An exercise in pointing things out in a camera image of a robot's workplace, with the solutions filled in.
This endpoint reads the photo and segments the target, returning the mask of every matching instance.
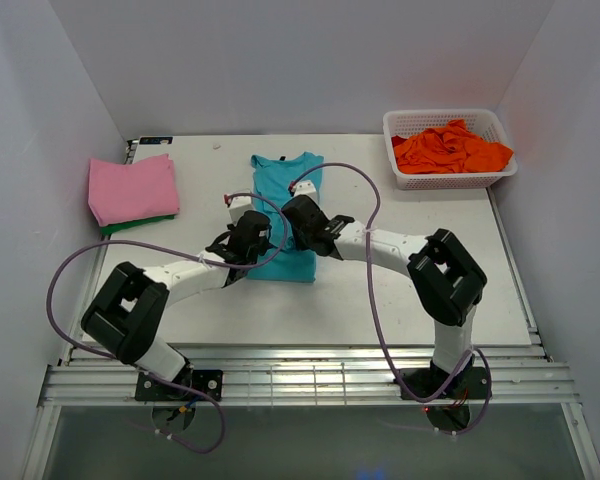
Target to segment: wire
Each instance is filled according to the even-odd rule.
[[[382,326],[380,325],[380,317],[378,315],[378,307],[376,305],[376,297],[375,297],[375,292],[374,292],[374,287],[373,287],[373,259],[371,256],[371,228],[373,226],[373,221],[375,220],[376,216],[378,215],[378,212],[380,211],[380,206],[382,203],[381,199],[380,199],[380,191],[378,190],[377,185],[374,183],[374,181],[371,179],[371,177],[369,177],[369,175],[367,175],[364,171],[360,170],[358,167],[349,165],[348,163],[341,163],[341,162],[329,162],[329,163],[322,163],[320,165],[316,165],[315,167],[312,167],[312,168],[306,170],[304,173],[302,173],[298,178],[296,178],[291,183],[291,185],[295,185],[296,183],[298,183],[300,180],[302,180],[304,177],[306,177],[311,172],[318,170],[320,168],[325,168],[325,167],[342,167],[342,168],[347,168],[349,170],[353,170],[354,172],[361,175],[362,178],[364,178],[367,181],[367,183],[371,186],[373,193],[375,194],[376,206],[373,209],[373,212],[371,212],[369,219],[367,220],[367,225],[366,225],[367,231],[365,234],[366,264],[367,264],[367,290],[369,293],[369,304],[371,306],[371,316],[373,317],[373,324],[376,329],[376,334],[378,336],[380,348],[382,349],[382,353],[384,355],[384,358],[385,358],[387,364],[389,365],[389,369],[391,370],[391,373],[393,373],[393,376],[396,379],[396,383],[400,386],[400,388],[412,400],[414,400],[418,403],[429,403],[433,400],[436,400],[444,393],[444,391],[451,384],[451,382],[456,377],[456,375],[458,373],[460,373],[460,370],[462,370],[462,368],[464,368],[464,365],[465,365],[466,361],[469,359],[469,357],[471,355],[473,355],[473,351],[476,351],[482,358],[482,361],[484,362],[484,365],[485,365],[485,369],[487,371],[487,399],[485,400],[482,410],[480,411],[480,414],[478,415],[477,419],[474,422],[472,422],[469,426],[467,426],[467,428],[462,430],[461,432],[467,433],[467,432],[471,431],[478,424],[478,422],[484,417],[484,413],[486,412],[486,409],[489,405],[489,398],[491,396],[491,371],[490,371],[489,363],[487,362],[486,357],[483,355],[482,351],[478,348],[476,348],[474,350],[467,350],[462,355],[462,358],[458,361],[458,364],[455,366],[455,368],[449,374],[447,379],[442,383],[442,385],[440,385],[440,387],[434,393],[432,393],[428,397],[418,397],[415,393],[413,393],[411,391],[411,389],[409,389],[407,384],[404,382],[402,376],[400,375],[400,372],[398,371],[395,364],[393,363],[393,359],[391,358],[391,354],[389,353],[389,348],[387,347],[387,343],[384,339],[384,334],[382,333]]]
[[[276,247],[274,252],[269,257],[267,257],[263,261],[256,263],[254,265],[233,265],[230,263],[216,262],[213,260],[205,260],[205,263],[208,265],[213,265],[213,266],[221,267],[221,268],[232,268],[232,269],[236,269],[236,270],[252,270],[254,268],[262,267],[263,265],[268,264],[269,262],[271,262],[271,260],[273,260],[275,258],[276,255],[278,255],[278,253],[280,253],[282,251],[282,249],[284,248],[285,242],[287,240],[287,236],[289,234],[289,227],[287,225],[286,218],[282,214],[282,210],[280,210],[280,208],[276,204],[274,204],[271,200],[269,200],[265,197],[262,197],[260,195],[257,195],[255,193],[234,193],[234,194],[225,196],[225,201],[228,202],[231,199],[236,198],[236,197],[252,197],[252,198],[261,200],[261,201],[269,204],[276,211],[276,213],[278,215],[280,215],[280,218],[282,219],[282,226],[283,226],[282,240],[280,241],[280,244],[278,245],[278,247]],[[62,274],[64,269],[67,268],[67,266],[73,260],[75,260],[77,257],[82,255],[83,253],[88,252],[89,250],[92,250],[94,248],[100,248],[100,247],[104,247],[107,245],[130,245],[130,246],[134,246],[134,247],[142,247],[142,248],[147,248],[149,250],[155,250],[157,252],[168,253],[170,255],[175,255],[177,257],[186,258],[187,260],[191,260],[194,262],[200,262],[200,257],[197,257],[196,255],[191,255],[189,253],[179,252],[177,250],[172,250],[170,248],[165,248],[165,247],[159,247],[157,245],[152,245],[152,244],[144,243],[144,242],[135,242],[132,240],[104,240],[102,242],[94,243],[92,245],[87,245],[86,247],[82,247],[82,248],[76,250],[60,264],[60,266],[58,267],[56,272],[53,274],[53,277],[51,278],[51,282],[49,283],[49,288],[47,289],[47,298],[46,298],[45,305],[46,305],[46,311],[47,311],[47,318],[49,320],[49,324],[51,325],[51,328],[53,328],[53,330],[63,340],[70,343],[75,348],[79,348],[86,352],[93,353],[95,355],[100,355],[102,357],[106,357],[106,358],[115,360],[115,358],[116,358],[115,355],[113,355],[109,352],[106,352],[106,351],[99,350],[97,348],[90,347],[88,345],[85,345],[84,343],[81,343],[81,342],[71,338],[69,335],[67,335],[62,330],[62,328],[60,328],[60,326],[58,325],[58,322],[56,321],[56,319],[53,315],[53,292],[55,291],[55,288],[56,288],[56,285],[60,278],[60,275]],[[220,435],[218,436],[218,439],[216,440],[216,442],[207,448],[196,447],[195,445],[192,445],[191,443],[189,443],[181,438],[173,436],[171,433],[166,432],[166,431],[161,430],[161,433],[164,433],[165,435],[167,435],[167,438],[173,439],[174,441],[178,442],[179,444],[183,445],[184,447],[186,447],[189,450],[196,452],[196,453],[203,453],[203,454],[210,453],[213,450],[215,450],[216,448],[218,448],[220,446],[220,444],[222,443],[222,441],[224,440],[224,436],[226,433],[225,416],[224,416],[224,412],[222,411],[222,407],[220,406],[220,404],[216,400],[214,400],[212,397],[210,397],[206,393],[201,392],[199,390],[195,390],[193,388],[189,388],[189,387],[185,387],[183,385],[178,385],[176,383],[169,382],[169,381],[162,379],[152,373],[149,373],[149,376],[156,382],[162,383],[163,385],[166,385],[168,387],[175,388],[177,390],[181,390],[181,391],[184,391],[187,393],[191,393],[198,397],[202,397],[204,400],[207,400],[215,407],[215,409],[218,411],[218,415],[220,416]]]

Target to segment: gray wall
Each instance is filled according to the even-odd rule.
[[[121,159],[123,147],[47,0],[0,0],[0,480],[19,474],[46,365],[60,352],[46,285],[96,238],[88,157]],[[86,269],[79,262],[60,289],[65,326]]]
[[[499,113],[520,164],[496,189],[504,223],[600,455],[600,2],[556,2]]]
[[[553,0],[51,0],[126,138],[495,108]]]

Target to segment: folded pink towel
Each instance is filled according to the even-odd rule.
[[[89,164],[89,207],[104,227],[180,211],[173,161],[166,153],[131,165]]]

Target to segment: plastic basket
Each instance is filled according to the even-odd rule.
[[[456,110],[401,110],[387,112],[383,118],[384,138],[387,145],[387,154],[391,168],[396,176],[398,188],[410,189],[436,189],[436,188],[486,188],[502,177],[513,175],[518,170],[515,156],[511,157],[509,164],[500,172],[488,173],[446,173],[407,175],[398,170],[396,157],[393,153],[391,137],[411,137],[429,127],[443,127],[449,120],[463,118],[467,128],[484,138],[487,142],[500,142],[511,148],[504,128],[495,113],[484,109],[456,109]]]

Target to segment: crumpled orange fabric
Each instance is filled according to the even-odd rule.
[[[398,170],[409,175],[499,172],[513,155],[509,147],[468,131],[463,119],[407,139],[395,136],[391,142]]]

